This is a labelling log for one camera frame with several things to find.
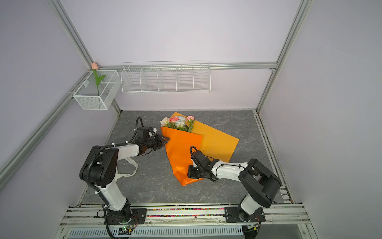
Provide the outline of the orange wrapping paper sheet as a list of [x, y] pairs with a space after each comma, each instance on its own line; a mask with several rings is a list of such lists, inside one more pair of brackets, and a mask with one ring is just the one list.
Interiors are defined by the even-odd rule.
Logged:
[[[183, 116], [175, 112], [170, 117]], [[161, 127], [161, 133], [169, 138], [165, 145], [166, 154], [174, 176], [182, 186], [197, 182], [187, 177], [188, 167], [193, 164], [191, 153], [200, 150], [209, 158], [229, 162], [239, 139], [195, 120], [191, 132], [171, 127]]]

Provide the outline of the cream rose fake flower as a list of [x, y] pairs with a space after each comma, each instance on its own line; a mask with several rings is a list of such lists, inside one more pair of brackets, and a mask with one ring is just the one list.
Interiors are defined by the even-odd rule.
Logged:
[[170, 119], [168, 117], [164, 117], [161, 121], [161, 127], [167, 127], [168, 123], [170, 122]]

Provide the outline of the dark pink rose fake flower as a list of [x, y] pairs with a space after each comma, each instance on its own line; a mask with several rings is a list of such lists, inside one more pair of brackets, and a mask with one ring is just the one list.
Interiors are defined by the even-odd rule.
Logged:
[[179, 122], [180, 122], [180, 118], [179, 117], [170, 117], [169, 118], [168, 127], [177, 128]]

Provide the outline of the white rose fake flower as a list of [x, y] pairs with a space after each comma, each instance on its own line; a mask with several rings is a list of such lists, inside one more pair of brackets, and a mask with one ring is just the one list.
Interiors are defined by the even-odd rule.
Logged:
[[175, 122], [175, 129], [187, 131], [186, 118], [178, 116], [178, 120]]

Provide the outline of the light pink rose fake flower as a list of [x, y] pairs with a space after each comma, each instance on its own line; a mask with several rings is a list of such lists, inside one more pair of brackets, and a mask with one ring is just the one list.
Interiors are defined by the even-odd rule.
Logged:
[[187, 131], [191, 132], [194, 128], [195, 118], [193, 116], [188, 116], [186, 118], [186, 127]]

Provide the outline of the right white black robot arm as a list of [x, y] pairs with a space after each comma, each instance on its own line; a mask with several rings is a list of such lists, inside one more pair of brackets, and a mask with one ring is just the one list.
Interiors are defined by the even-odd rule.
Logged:
[[263, 209], [272, 205], [282, 184], [279, 177], [257, 159], [245, 163], [205, 159], [202, 163], [193, 162], [189, 165], [187, 176], [190, 179], [209, 179], [212, 182], [229, 179], [243, 185], [247, 195], [239, 205], [225, 207], [228, 223], [263, 222]]

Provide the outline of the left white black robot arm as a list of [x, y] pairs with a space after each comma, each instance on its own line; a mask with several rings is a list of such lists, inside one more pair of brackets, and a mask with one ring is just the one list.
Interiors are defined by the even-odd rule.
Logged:
[[131, 157], [145, 155], [146, 150], [156, 151], [162, 148], [170, 139], [157, 134], [147, 138], [136, 138], [124, 143], [112, 143], [101, 146], [95, 145], [91, 148], [81, 170], [79, 177], [82, 181], [95, 190], [104, 202], [106, 210], [104, 217], [111, 224], [131, 224], [134, 217], [140, 216], [130, 209], [128, 199], [123, 196], [117, 186], [117, 179], [130, 177], [130, 174], [119, 174], [117, 164], [119, 160], [125, 159], [137, 167], [137, 163]]

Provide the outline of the pink tulip fake flower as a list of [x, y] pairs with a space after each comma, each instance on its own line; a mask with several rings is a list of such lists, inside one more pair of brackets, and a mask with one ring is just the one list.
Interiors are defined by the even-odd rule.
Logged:
[[106, 77], [106, 75], [99, 75], [98, 74], [98, 69], [99, 69], [99, 67], [98, 67], [98, 64], [97, 63], [95, 63], [95, 62], [92, 62], [91, 63], [91, 67], [92, 67], [92, 72], [93, 72], [93, 75], [94, 75], [94, 77], [95, 77], [95, 80], [96, 80], [96, 88], [97, 88], [97, 94], [98, 94], [98, 96], [100, 96], [100, 93], [99, 93], [99, 85], [100, 85], [100, 83], [102, 82], [102, 80]]

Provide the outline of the white ribbon strip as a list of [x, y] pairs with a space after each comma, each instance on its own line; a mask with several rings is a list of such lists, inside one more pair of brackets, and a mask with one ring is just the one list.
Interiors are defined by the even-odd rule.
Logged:
[[130, 157], [119, 160], [117, 163], [115, 181], [120, 178], [134, 176], [137, 173], [138, 166], [138, 163]]

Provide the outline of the white mesh corner basket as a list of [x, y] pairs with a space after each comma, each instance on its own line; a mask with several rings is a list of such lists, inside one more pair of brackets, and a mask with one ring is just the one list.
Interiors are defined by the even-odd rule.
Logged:
[[120, 88], [116, 70], [97, 70], [85, 78], [73, 97], [84, 110], [108, 110]]

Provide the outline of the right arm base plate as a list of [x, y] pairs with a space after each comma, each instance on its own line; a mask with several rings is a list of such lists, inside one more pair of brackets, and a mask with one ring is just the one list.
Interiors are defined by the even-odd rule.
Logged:
[[239, 206], [225, 207], [224, 216], [227, 223], [262, 223], [266, 221], [262, 207], [258, 208], [253, 214], [247, 214]]

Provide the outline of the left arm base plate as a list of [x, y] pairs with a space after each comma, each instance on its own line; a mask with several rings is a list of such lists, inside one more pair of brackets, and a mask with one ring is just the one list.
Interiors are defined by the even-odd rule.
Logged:
[[125, 213], [106, 210], [106, 221], [109, 225], [143, 225], [147, 216], [147, 208], [130, 208]]

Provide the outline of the aluminium front rail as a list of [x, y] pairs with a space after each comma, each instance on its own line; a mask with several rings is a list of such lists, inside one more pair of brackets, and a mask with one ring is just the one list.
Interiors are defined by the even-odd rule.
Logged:
[[[227, 204], [211, 205], [134, 205], [131, 210], [143, 219], [142, 226], [223, 226], [231, 220], [232, 213], [226, 212]], [[103, 210], [98, 205], [69, 208], [59, 228], [96, 227], [104, 225]], [[276, 204], [256, 214], [265, 225], [311, 224], [302, 204]]]

